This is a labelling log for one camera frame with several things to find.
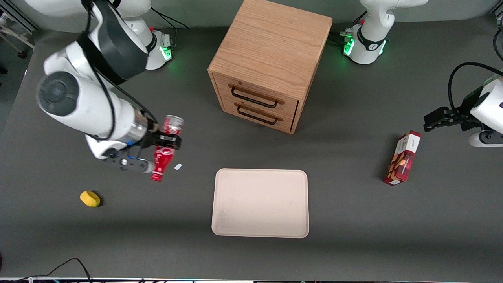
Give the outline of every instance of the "wooden cabinet top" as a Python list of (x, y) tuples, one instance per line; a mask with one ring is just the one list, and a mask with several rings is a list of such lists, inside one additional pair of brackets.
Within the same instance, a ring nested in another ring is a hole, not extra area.
[(244, 0), (208, 70), (303, 100), (332, 18)]

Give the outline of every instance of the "gray wall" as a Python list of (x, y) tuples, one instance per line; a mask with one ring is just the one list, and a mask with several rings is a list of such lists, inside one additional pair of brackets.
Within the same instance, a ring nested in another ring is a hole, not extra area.
[[(334, 23), (350, 22), (364, 11), (357, 0), (273, 1), (327, 15), (333, 18)], [(24, 0), (11, 2), (43, 29), (78, 32), (85, 26), (84, 15), (55, 19), (35, 11)], [(497, 0), (430, 0), (421, 7), (395, 10), (395, 14), (398, 22), (464, 20), (486, 14), (496, 2)], [(229, 26), (241, 3), (242, 0), (152, 0), (152, 6), (156, 10), (190, 27)], [(143, 18), (148, 25), (159, 28), (167, 26), (152, 11), (143, 15)]]

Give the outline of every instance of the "yellow sponge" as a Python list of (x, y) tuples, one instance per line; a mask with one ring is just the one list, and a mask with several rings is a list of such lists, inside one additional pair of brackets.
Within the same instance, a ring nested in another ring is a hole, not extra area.
[(100, 205), (100, 197), (91, 191), (83, 191), (80, 194), (80, 200), (89, 207)]

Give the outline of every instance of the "black power cord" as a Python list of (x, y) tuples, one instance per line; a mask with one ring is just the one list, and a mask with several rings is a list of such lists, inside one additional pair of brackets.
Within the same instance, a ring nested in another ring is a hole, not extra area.
[(496, 45), (496, 42), (498, 40), (498, 35), (501, 33), (501, 30), (498, 30), (496, 32), (496, 34), (494, 35), (493, 39), (492, 39), (492, 47), (494, 48), (494, 51), (496, 52), (496, 55), (498, 55), (498, 57), (503, 60), (503, 56), (501, 55), (501, 53), (499, 52), (498, 50), (498, 46)]
[(474, 128), (477, 128), (478, 126), (473, 124), (472, 122), (469, 122), (467, 119), (465, 119), (463, 116), (461, 116), (461, 114), (459, 113), (458, 109), (456, 109), (456, 107), (454, 107), (454, 102), (452, 101), (452, 80), (454, 79), (454, 75), (456, 74), (456, 72), (461, 69), (462, 67), (464, 66), (477, 66), (477, 67), (480, 67), (480, 68), (483, 68), (483, 69), (486, 69), (486, 70), (489, 70), (495, 74), (498, 74), (500, 76), (503, 77), (503, 72), (496, 69), (496, 68), (493, 68), (491, 66), (488, 66), (488, 65), (485, 65), (485, 64), (482, 64), (482, 63), (477, 63), (477, 62), (464, 62), (462, 64), (459, 64), (457, 67), (454, 68), (454, 70), (452, 71), (451, 73), (451, 76), (449, 77), (449, 84), (447, 86), (447, 95), (448, 95), (448, 98), (449, 98), (449, 105), (451, 106), (451, 109), (452, 109), (452, 112), (454, 113), (454, 116), (456, 118), (458, 118), (458, 120), (474, 127)]
[(496, 52), (496, 55), (498, 55), (498, 57), (503, 60), (503, 56), (501, 55), (501, 53), (499, 52), (499, 49), (498, 49), (498, 46), (497, 46), (497, 40), (498, 40), (498, 36), (499, 34), (501, 33), (501, 29), (503, 28), (503, 18), (500, 20), (499, 22), (499, 28), (498, 28), (498, 31), (495, 33), (494, 37), (492, 38), (492, 47), (494, 48), (494, 51)]
[(177, 23), (181, 24), (181, 25), (182, 25), (182, 26), (184, 26), (186, 29), (189, 29), (189, 27), (188, 27), (186, 24), (184, 24), (184, 23), (182, 23), (182, 22), (180, 22), (180, 21), (177, 21), (177, 20), (173, 19), (172, 17), (167, 16), (167, 15), (165, 15), (165, 14), (163, 14), (163, 13), (161, 13), (161, 12), (157, 11), (157, 10), (156, 10), (156, 9), (154, 9), (153, 7), (150, 7), (150, 8), (152, 9), (152, 11), (156, 12), (158, 15), (160, 15), (160, 16), (165, 16), (166, 18), (168, 18), (168, 19), (170, 19), (170, 20), (172, 20), (172, 21), (175, 21), (175, 22), (177, 22)]
[[(91, 5), (92, 4), (86, 5), (86, 9), (88, 11), (88, 22), (86, 24), (86, 30), (84, 31), (84, 33), (85, 33), (86, 36), (89, 36), (89, 30), (91, 29), (91, 9), (92, 9)], [(112, 98), (110, 97), (110, 94), (108, 93), (107, 87), (105, 87), (105, 84), (103, 83), (103, 81), (101, 80), (100, 76), (97, 73), (96, 67), (87, 58), (86, 53), (84, 53), (84, 56), (88, 60), (89, 66), (91, 67), (91, 70), (93, 71), (96, 79), (98, 80), (98, 82), (101, 85), (101, 88), (103, 89), (103, 92), (105, 93), (105, 96), (107, 97), (108, 104), (110, 105), (110, 112), (111, 112), (110, 114), (112, 116), (112, 128), (110, 129), (110, 133), (108, 133), (107, 137), (98, 137), (96, 135), (90, 135), (90, 134), (88, 134), (88, 136), (94, 138), (95, 140), (108, 140), (113, 135), (113, 133), (115, 131), (115, 123), (116, 123), (116, 121), (115, 121), (115, 108), (114, 108), (114, 104), (112, 103)]]
[(357, 17), (354, 21), (353, 21), (353, 24), (356, 24), (359, 20), (361, 20), (361, 18), (363, 18), (364, 15), (367, 14), (367, 11), (363, 12), (363, 14), (361, 14), (359, 17)]
[[(85, 35), (88, 36), (89, 35), (89, 32), (90, 32), (90, 28), (91, 28), (91, 4), (89, 3), (89, 5), (86, 6), (86, 9), (88, 11), (88, 22), (86, 24), (86, 30), (84, 31)], [(147, 113), (150, 118), (154, 121), (154, 123), (157, 123), (157, 119), (155, 118), (155, 116), (152, 114), (152, 112), (150, 112), (150, 110), (148, 110), (143, 104), (141, 104), (138, 100), (136, 100), (132, 95), (130, 95), (128, 92), (126, 92), (125, 90), (123, 90), (121, 87), (119, 87), (116, 83), (114, 83), (112, 80), (110, 80), (107, 76), (103, 75), (98, 69), (96, 69), (96, 67), (91, 63), (91, 61), (88, 60), (88, 63), (91, 67), (91, 70), (93, 71), (96, 79), (98, 80), (98, 82), (100, 83), (102, 89), (103, 89), (103, 92), (105, 93), (105, 96), (107, 97), (107, 100), (108, 100), (108, 103), (110, 105), (110, 111), (111, 111), (111, 116), (112, 116), (112, 128), (110, 130), (110, 133), (107, 135), (107, 137), (105, 138), (101, 138), (101, 137), (97, 137), (95, 135), (89, 135), (91, 136), (92, 138), (96, 139), (96, 140), (108, 140), (112, 134), (114, 133), (114, 130), (115, 130), (115, 127), (116, 127), (116, 118), (115, 118), (115, 108), (114, 108), (114, 105), (113, 105), (113, 102), (112, 102), (112, 98), (110, 97), (110, 94), (108, 92), (108, 89), (107, 87), (105, 86), (105, 84), (103, 83), (103, 80), (101, 79), (101, 77), (99, 75), (101, 75), (102, 77), (104, 77), (114, 88), (116, 88), (118, 91), (120, 91), (121, 93), (123, 93), (126, 97), (128, 97), (129, 99), (131, 99), (134, 103), (136, 103), (136, 105), (141, 109), (143, 110), (145, 113)]]
[(138, 107), (145, 111), (145, 113), (147, 113), (150, 118), (154, 121), (154, 123), (157, 123), (157, 119), (155, 118), (154, 114), (152, 114), (152, 112), (150, 112), (150, 110), (148, 110), (145, 106), (143, 106), (143, 104), (141, 104), (136, 98), (134, 98), (132, 95), (130, 95), (128, 92), (126, 92), (125, 90), (123, 90), (121, 87), (119, 87), (116, 83), (114, 83), (111, 79), (109, 79), (108, 77), (104, 76), (100, 70), (96, 70), (102, 77), (104, 77), (107, 82), (109, 82), (114, 88), (116, 88), (118, 91), (120, 91), (121, 93), (123, 93), (127, 98), (131, 99), (134, 103), (136, 103), (136, 105), (138, 105)]
[(173, 48), (175, 48), (177, 46), (177, 42), (178, 42), (178, 28), (175, 27), (174, 24), (172, 24), (170, 21), (168, 21), (168, 19), (166, 19), (163, 14), (159, 13), (158, 11), (152, 9), (152, 11), (156, 12), (159, 17), (161, 17), (163, 20), (165, 20), (170, 26), (172, 26), (174, 29), (175, 29), (175, 43), (173, 44)]
[(84, 272), (86, 273), (86, 277), (88, 278), (89, 280), (89, 283), (93, 283), (93, 279), (91, 278), (91, 275), (89, 274), (88, 272), (88, 269), (84, 266), (84, 264), (82, 263), (82, 261), (80, 261), (80, 259), (76, 258), (76, 257), (73, 257), (67, 261), (65, 261), (64, 263), (58, 265), (57, 267), (55, 267), (53, 270), (51, 270), (51, 272), (47, 273), (47, 274), (37, 274), (37, 275), (32, 275), (32, 276), (28, 276), (28, 277), (25, 277), (25, 278), (22, 278), (22, 279), (18, 279), (18, 280), (13, 280), (11, 281), (12, 283), (19, 283), (19, 282), (23, 282), (29, 278), (32, 278), (32, 277), (46, 277), (46, 276), (49, 276), (51, 275), (53, 272), (55, 272), (58, 268), (62, 267), (63, 265), (69, 263), (70, 261), (72, 260), (76, 260), (79, 262), (79, 264), (82, 266), (82, 269), (84, 270)]

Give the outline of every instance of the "red soda can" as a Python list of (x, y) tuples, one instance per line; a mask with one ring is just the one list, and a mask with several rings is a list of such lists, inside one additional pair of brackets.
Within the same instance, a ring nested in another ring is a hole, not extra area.
[[(167, 115), (164, 120), (164, 125), (162, 126), (162, 131), (169, 134), (177, 134), (180, 135), (182, 132), (182, 128), (184, 126), (184, 120), (180, 117), (176, 117), (173, 115)], [(175, 157), (175, 153), (177, 151), (172, 148), (165, 148), (157, 146), (154, 152), (154, 165), (155, 168), (152, 171), (152, 175), (150, 177), (151, 180), (161, 182), (162, 177), (164, 176), (164, 171), (166, 170), (167, 165), (171, 162), (173, 157)]]

